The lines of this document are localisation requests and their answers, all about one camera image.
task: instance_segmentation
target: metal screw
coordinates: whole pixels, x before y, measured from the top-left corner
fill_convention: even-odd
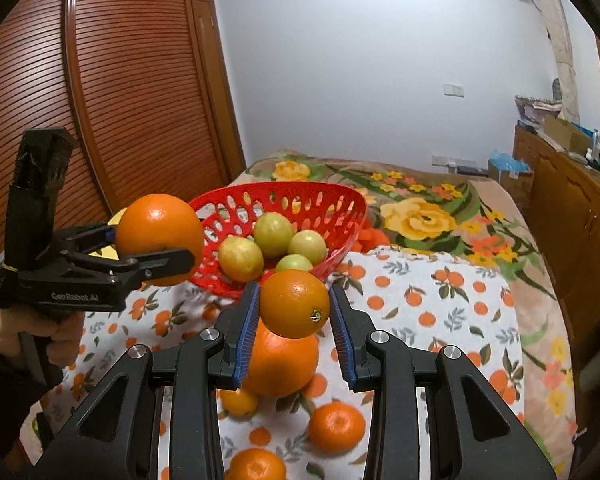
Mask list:
[[[389,335],[383,330],[376,330],[371,333],[371,341],[375,341],[376,343],[386,343],[389,341]]]
[[[215,341],[220,336],[220,333],[215,328],[205,328],[200,332],[200,337],[205,341]]]
[[[449,359],[458,359],[462,355],[460,349],[453,345],[445,346],[444,353]]]
[[[139,359],[141,358],[144,354],[146,354],[146,346],[144,345],[133,345],[129,351],[128,351],[129,356],[131,356],[133,359]]]

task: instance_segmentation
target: floral bedspread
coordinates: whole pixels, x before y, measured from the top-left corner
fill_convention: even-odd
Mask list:
[[[251,166],[237,183],[314,180],[356,188],[368,205],[354,250],[385,243],[419,254],[449,253],[497,270],[509,283],[523,351],[525,427],[559,479],[567,478],[575,434],[573,371],[567,332],[544,261],[511,197],[489,179],[422,173],[388,164],[281,153]],[[440,295],[450,294],[441,289]]]
[[[368,218],[354,247],[359,253],[351,253],[332,278],[346,288],[355,308],[370,312],[377,327],[408,344],[430,350],[447,343],[461,346],[523,418],[558,478],[567,478],[576,422],[566,329],[534,240],[497,183],[296,153],[259,161],[237,183],[254,180],[328,181],[362,193]],[[179,344],[212,326],[228,303],[183,283],[135,291],[118,314],[88,314],[78,361],[42,400],[52,429],[62,427],[126,348]],[[242,424],[224,416],[219,405],[226,465],[236,449],[259,445],[284,457],[289,480],[362,477],[366,441],[344,459],[313,460],[303,437],[312,406],[331,397],[357,403],[368,420],[370,399],[358,399],[332,380],[338,375],[333,343],[329,334],[322,335],[318,374],[326,389],[325,381],[317,381],[293,399],[263,404]],[[165,409],[160,480],[169,477]],[[295,413],[297,434],[281,430],[279,419],[288,415],[281,412],[287,411]],[[426,453],[421,455],[426,463]]]

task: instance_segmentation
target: cardboard box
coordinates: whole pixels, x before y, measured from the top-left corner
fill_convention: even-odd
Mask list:
[[[584,156],[587,154],[587,148],[591,146],[591,139],[564,119],[547,117],[542,130],[568,152]]]
[[[523,212],[531,199],[531,187],[534,183],[534,173],[519,173],[517,171],[501,171],[489,161],[489,178],[499,183],[509,193],[518,209]]]

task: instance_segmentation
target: basket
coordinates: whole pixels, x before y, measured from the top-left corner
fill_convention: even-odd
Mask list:
[[[313,229],[326,242],[328,257],[311,273],[321,280],[351,249],[366,216],[366,201],[350,187],[325,182],[251,182],[222,187],[196,197],[189,205],[202,220],[205,247],[191,282],[213,294],[240,298],[243,283],[232,282],[218,264],[218,247],[230,235],[253,240],[253,226],[264,212],[279,212],[299,230]],[[265,261],[260,283],[276,261]]]

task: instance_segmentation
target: wooden cabinet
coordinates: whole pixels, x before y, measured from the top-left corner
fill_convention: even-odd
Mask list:
[[[0,252],[26,128],[65,126],[79,142],[58,199],[58,227],[106,220],[151,192],[190,200],[244,169],[212,0],[204,6],[15,6],[0,26]]]
[[[535,172],[526,220],[554,282],[577,359],[600,322],[600,174],[521,128],[514,156]]]

